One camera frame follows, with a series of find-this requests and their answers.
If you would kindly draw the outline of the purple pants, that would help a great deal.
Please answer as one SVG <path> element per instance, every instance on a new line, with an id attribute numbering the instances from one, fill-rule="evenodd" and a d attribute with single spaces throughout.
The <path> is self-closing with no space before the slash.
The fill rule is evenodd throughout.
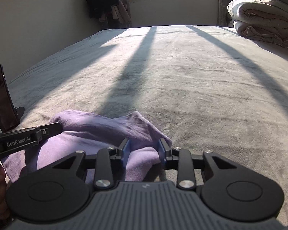
<path id="1" fill-rule="evenodd" d="M 41 147 L 31 147 L 1 159 L 11 182 L 77 150 L 93 155 L 109 146 L 118 147 L 124 139 L 129 139 L 131 145 L 125 179 L 143 181 L 152 166 L 160 162 L 159 139 L 164 138 L 168 145 L 172 145 L 171 139 L 138 111 L 107 118 L 95 113 L 65 110 L 49 122 L 59 122 L 62 133 L 49 138 Z"/>

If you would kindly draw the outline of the hanging dark clothes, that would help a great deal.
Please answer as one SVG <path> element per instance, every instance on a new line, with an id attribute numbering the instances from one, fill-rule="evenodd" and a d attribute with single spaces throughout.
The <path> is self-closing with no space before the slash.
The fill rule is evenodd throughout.
<path id="1" fill-rule="evenodd" d="M 99 21 L 103 29 L 131 27 L 129 0 L 86 0 L 89 17 Z"/>

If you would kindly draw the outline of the dark phone on stand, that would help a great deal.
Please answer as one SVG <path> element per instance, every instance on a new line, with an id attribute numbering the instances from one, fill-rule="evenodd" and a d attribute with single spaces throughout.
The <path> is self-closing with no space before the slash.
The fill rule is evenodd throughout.
<path id="1" fill-rule="evenodd" d="M 0 130 L 5 133 L 17 127 L 24 112 L 23 106 L 17 108 L 13 105 L 3 66 L 0 64 Z"/>

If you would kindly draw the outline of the grey bed sheet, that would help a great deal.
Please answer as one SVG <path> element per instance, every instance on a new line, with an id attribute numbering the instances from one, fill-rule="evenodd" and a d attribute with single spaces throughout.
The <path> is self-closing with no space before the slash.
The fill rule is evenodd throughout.
<path id="1" fill-rule="evenodd" d="M 138 111 L 194 153 L 212 150 L 278 182 L 288 224 L 288 49 L 217 26 L 104 30 L 9 83 L 21 127 L 73 109 Z"/>

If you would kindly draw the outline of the folded beige pink quilt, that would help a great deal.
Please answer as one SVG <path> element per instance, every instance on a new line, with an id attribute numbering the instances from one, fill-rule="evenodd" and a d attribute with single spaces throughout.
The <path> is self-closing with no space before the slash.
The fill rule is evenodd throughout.
<path id="1" fill-rule="evenodd" d="M 288 12 L 256 0 L 233 0 L 227 11 L 238 35 L 288 48 Z"/>

